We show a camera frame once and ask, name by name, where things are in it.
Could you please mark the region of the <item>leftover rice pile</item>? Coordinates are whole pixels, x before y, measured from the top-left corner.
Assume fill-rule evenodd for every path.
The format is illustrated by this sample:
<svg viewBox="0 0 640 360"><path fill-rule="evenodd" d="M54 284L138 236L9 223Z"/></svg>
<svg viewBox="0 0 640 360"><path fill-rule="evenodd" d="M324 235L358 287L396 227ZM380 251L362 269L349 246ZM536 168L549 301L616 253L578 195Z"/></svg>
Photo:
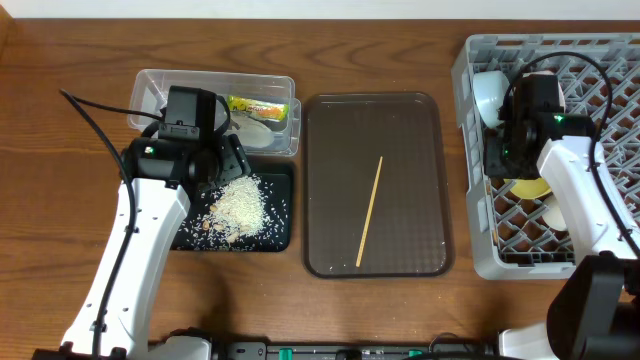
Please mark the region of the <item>leftover rice pile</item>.
<svg viewBox="0 0 640 360"><path fill-rule="evenodd" d="M243 235L254 235L264 225L260 191L251 176L242 177L219 188L223 191L213 211L213 222L239 230Z"/></svg>

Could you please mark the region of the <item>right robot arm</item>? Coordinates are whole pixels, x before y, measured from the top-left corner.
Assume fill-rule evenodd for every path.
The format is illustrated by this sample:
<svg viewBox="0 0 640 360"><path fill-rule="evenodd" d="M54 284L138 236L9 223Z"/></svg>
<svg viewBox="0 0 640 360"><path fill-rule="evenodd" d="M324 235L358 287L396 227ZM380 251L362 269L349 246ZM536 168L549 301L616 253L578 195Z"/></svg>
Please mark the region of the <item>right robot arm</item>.
<svg viewBox="0 0 640 360"><path fill-rule="evenodd" d="M639 356L639 227L613 183L596 125L568 114L555 76L510 84L491 72L473 80L488 129L484 172L542 178L571 238L576 268L544 321L503 331L508 359L636 359Z"/></svg>

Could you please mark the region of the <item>small white cup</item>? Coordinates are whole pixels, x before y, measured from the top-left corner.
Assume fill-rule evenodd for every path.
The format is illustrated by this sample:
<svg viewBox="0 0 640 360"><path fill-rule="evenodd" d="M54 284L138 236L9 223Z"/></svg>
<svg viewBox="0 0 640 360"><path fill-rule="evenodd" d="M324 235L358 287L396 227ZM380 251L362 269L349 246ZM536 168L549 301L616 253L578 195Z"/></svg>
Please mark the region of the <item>small white cup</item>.
<svg viewBox="0 0 640 360"><path fill-rule="evenodd" d="M555 231L566 231L567 225L556 197L550 195L543 201L543 205L545 206L545 212L542 214L543 221Z"/></svg>

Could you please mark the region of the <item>green orange snack wrapper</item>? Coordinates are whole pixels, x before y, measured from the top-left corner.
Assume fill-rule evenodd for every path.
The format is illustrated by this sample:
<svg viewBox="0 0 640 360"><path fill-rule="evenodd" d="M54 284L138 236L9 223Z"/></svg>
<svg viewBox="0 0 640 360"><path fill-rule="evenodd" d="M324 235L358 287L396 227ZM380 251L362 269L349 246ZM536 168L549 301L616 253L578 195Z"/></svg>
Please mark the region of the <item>green orange snack wrapper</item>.
<svg viewBox="0 0 640 360"><path fill-rule="evenodd" d="M243 113L258 121L282 122L289 113L288 104L272 103L240 96L228 95L231 111Z"/></svg>

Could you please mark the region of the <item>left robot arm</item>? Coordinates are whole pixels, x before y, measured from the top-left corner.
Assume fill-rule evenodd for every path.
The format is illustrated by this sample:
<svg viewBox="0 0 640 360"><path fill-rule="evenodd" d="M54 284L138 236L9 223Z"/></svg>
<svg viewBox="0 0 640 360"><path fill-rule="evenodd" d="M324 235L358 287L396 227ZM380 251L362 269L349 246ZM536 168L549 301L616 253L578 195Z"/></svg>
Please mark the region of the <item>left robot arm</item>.
<svg viewBox="0 0 640 360"><path fill-rule="evenodd" d="M106 145L121 184L112 230L92 286L56 350L36 359L211 359L215 343L199 329L149 342L150 319L174 238L200 193L251 172L231 120L216 121L228 106L219 94L172 86L166 107L123 151L85 111L87 101L65 98Z"/></svg>

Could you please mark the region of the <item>white rice bowl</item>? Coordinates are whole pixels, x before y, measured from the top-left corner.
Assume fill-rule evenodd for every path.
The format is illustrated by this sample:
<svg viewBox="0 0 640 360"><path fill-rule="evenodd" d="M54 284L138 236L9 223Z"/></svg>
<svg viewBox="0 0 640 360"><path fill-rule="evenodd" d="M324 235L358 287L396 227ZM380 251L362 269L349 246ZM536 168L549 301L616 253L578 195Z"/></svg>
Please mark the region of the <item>white rice bowl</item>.
<svg viewBox="0 0 640 360"><path fill-rule="evenodd" d="M542 70L542 71L535 71L535 72L528 72L528 73L524 73L523 74L523 78L529 77L531 75L554 75L555 73L550 71L550 70ZM566 106L566 100L565 100L565 96L564 96L564 92L562 90L560 81L556 78L556 83L557 83L557 87L558 87L558 98L559 98L559 104L562 107L562 111L563 113L567 112L567 106Z"/></svg>

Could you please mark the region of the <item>yellow plate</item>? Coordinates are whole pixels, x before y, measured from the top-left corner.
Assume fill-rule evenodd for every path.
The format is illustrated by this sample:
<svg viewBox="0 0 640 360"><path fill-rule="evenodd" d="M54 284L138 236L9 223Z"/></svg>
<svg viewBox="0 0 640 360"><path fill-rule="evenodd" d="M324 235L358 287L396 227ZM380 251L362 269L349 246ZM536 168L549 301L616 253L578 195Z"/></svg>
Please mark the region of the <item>yellow plate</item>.
<svg viewBox="0 0 640 360"><path fill-rule="evenodd" d="M506 179L505 183L510 186L510 192L513 195L524 200L541 198L551 192L550 186L543 178L535 180Z"/></svg>

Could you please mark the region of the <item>light blue bowl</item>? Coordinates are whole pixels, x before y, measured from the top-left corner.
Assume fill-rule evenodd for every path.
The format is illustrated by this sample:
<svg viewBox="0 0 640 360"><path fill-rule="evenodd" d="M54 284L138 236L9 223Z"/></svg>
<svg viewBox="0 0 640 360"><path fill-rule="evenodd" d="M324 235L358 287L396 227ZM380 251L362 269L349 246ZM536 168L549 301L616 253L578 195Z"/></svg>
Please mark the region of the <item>light blue bowl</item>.
<svg viewBox="0 0 640 360"><path fill-rule="evenodd" d="M495 129L502 124L499 109L502 107L509 81L501 71L477 73L473 77L472 89L477 110L484 125Z"/></svg>

